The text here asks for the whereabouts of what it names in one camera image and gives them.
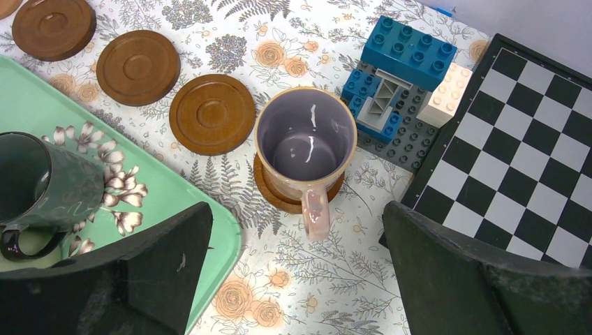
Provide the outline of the light brown wooden coaster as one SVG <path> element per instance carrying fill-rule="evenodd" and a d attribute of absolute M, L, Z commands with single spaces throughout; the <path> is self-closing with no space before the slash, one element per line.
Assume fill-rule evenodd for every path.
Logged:
<path fill-rule="evenodd" d="M 22 0 L 0 0 L 0 20 L 12 15 L 21 5 Z"/>

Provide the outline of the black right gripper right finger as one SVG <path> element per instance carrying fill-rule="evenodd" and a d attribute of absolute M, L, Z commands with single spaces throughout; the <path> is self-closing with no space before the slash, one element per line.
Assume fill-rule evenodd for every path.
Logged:
<path fill-rule="evenodd" d="M 385 238 L 412 334 L 590 334 L 591 271 L 532 260 L 395 201 Z"/>

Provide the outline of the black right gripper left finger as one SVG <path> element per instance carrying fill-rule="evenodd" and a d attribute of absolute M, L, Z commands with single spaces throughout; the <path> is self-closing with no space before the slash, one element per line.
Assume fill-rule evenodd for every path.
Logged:
<path fill-rule="evenodd" d="M 45 269 L 1 274 L 2 334 L 183 334 L 212 232 L 197 203 Z"/>

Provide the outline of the pink iridescent mug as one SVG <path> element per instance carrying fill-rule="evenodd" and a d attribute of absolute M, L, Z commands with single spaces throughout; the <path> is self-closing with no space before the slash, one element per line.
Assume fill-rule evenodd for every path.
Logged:
<path fill-rule="evenodd" d="M 329 191 L 357 145 L 352 113 L 337 96 L 295 87 L 273 97 L 255 124 L 256 152 L 280 194 L 300 202 L 311 241 L 329 236 Z"/>

